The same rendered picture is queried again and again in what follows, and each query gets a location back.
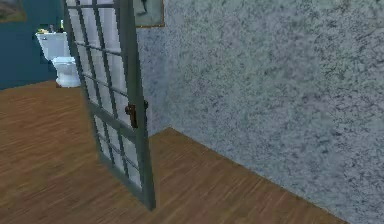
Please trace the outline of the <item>grey glazed room door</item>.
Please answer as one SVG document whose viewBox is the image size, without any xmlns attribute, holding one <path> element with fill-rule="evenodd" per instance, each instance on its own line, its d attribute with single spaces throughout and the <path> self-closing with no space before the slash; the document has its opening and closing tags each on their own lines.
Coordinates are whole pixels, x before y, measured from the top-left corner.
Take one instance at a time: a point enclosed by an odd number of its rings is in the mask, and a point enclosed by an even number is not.
<svg viewBox="0 0 384 224">
<path fill-rule="evenodd" d="M 156 207 L 133 0 L 61 0 L 99 158 L 144 204 Z M 137 128 L 125 107 L 136 105 Z"/>
</svg>

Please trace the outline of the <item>white toilet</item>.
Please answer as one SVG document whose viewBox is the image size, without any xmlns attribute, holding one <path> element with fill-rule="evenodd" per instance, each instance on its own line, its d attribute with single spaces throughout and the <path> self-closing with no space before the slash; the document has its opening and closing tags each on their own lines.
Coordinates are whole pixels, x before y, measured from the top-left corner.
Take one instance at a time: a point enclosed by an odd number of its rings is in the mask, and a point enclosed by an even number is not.
<svg viewBox="0 0 384 224">
<path fill-rule="evenodd" d="M 75 58 L 71 55 L 67 33 L 36 33 L 35 36 L 46 60 L 50 61 L 56 72 L 56 84 L 63 88 L 81 86 Z"/>
</svg>

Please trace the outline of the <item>framed picture with orange frame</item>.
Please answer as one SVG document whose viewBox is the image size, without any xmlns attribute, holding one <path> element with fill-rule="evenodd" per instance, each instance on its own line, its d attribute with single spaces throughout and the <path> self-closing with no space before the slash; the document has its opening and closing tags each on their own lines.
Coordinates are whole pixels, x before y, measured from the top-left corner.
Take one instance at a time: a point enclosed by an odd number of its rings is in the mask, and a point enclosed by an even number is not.
<svg viewBox="0 0 384 224">
<path fill-rule="evenodd" d="M 163 27 L 164 0 L 133 0 L 135 24 L 138 28 Z"/>
</svg>

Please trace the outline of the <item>framed picture on blue wall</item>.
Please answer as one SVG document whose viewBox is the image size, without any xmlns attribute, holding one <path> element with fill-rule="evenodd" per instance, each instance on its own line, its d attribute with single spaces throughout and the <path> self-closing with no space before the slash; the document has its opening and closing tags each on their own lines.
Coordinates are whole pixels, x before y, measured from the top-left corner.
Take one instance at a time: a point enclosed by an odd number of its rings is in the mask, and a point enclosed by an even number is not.
<svg viewBox="0 0 384 224">
<path fill-rule="evenodd" d="M 0 0 L 0 23 L 26 20 L 23 0 Z"/>
</svg>

